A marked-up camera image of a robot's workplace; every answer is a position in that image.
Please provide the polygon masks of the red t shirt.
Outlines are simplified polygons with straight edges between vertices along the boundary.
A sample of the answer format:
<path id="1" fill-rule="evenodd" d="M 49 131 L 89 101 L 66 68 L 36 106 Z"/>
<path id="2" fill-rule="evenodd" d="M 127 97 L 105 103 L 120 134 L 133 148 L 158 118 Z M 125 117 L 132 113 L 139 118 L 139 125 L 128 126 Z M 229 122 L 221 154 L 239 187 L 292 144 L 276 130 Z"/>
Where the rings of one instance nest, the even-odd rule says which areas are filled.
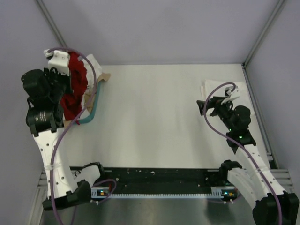
<path id="1" fill-rule="evenodd" d="M 81 60 L 78 59 L 79 54 L 70 52 L 69 69 L 71 72 L 71 87 L 73 93 L 65 94 L 60 104 L 64 110 L 65 120 L 73 120 L 82 110 L 83 95 L 86 92 L 88 81 L 86 78 L 87 70 Z"/>

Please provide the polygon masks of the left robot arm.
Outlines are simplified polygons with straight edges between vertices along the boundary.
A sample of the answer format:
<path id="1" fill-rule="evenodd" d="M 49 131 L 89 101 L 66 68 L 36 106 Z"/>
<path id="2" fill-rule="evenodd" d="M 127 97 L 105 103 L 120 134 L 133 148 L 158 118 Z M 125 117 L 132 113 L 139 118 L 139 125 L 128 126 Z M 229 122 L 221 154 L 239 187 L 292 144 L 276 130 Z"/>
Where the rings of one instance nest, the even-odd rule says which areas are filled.
<path id="1" fill-rule="evenodd" d="M 60 100 L 71 93 L 71 75 L 56 68 L 34 69 L 21 77 L 28 94 L 26 124 L 38 145 L 47 178 L 44 210 L 62 210 L 91 200 L 93 184 L 101 186 L 106 174 L 99 162 L 85 165 L 74 177 L 66 152 L 56 147 L 65 131 Z"/>

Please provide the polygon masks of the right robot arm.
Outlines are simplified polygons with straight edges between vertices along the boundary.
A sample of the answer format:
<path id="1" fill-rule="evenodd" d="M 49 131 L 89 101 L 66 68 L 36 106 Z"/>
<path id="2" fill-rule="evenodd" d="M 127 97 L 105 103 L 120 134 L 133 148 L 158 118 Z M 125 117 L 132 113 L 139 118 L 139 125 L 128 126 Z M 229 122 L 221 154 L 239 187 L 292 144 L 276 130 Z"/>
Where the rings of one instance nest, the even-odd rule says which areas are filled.
<path id="1" fill-rule="evenodd" d="M 249 124 L 251 111 L 245 106 L 224 103 L 224 97 L 213 97 L 208 102 L 197 100 L 200 114 L 212 109 L 211 116 L 218 116 L 228 132 L 224 134 L 228 146 L 237 161 L 226 160 L 219 169 L 219 181 L 223 185 L 233 184 L 252 209 L 257 225 L 295 225 L 299 199 L 277 181 L 261 157 L 252 137 Z"/>

